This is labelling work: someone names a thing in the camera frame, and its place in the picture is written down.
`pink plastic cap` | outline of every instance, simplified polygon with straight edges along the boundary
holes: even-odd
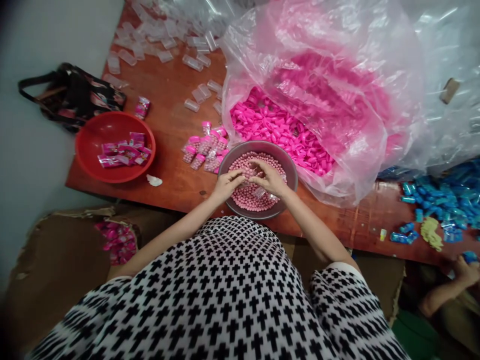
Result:
[[[187,146],[185,150],[188,151],[190,154],[195,154],[197,152],[197,150],[193,146]]]

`white wall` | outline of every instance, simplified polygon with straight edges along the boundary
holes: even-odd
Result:
[[[0,289],[45,213],[104,203],[64,186],[74,137],[18,94],[62,62],[102,73],[123,0],[13,0],[0,23]]]

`white paper scrap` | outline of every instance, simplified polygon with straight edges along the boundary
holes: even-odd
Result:
[[[148,180],[150,185],[152,185],[154,187],[160,186],[164,182],[162,179],[160,179],[158,177],[155,177],[155,176],[151,176],[151,175],[147,175],[146,179]]]

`yellow object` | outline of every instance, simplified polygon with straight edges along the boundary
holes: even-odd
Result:
[[[442,243],[442,238],[435,233],[438,226],[439,222],[436,219],[433,217],[426,217],[421,224],[420,233],[423,240],[429,243],[432,248],[441,252],[444,244]]]
[[[387,230],[385,229],[380,230],[380,241],[384,241],[386,236],[387,236]]]

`hand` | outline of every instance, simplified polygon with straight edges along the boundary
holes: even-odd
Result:
[[[286,194],[291,191],[291,189],[280,176],[279,172],[270,165],[268,165],[265,161],[252,159],[250,160],[250,163],[259,166],[265,174],[265,177],[260,178],[258,176],[254,176],[248,179],[249,182],[261,186],[270,194],[273,194],[280,199],[282,199]]]
[[[210,198],[214,199],[218,205],[226,202],[237,186],[246,180],[245,176],[242,175],[244,171],[244,169],[237,169],[220,175]]]
[[[469,288],[480,280],[480,268],[478,262],[467,264],[464,257],[460,254],[453,263],[453,272],[455,280],[462,283],[465,288]]]

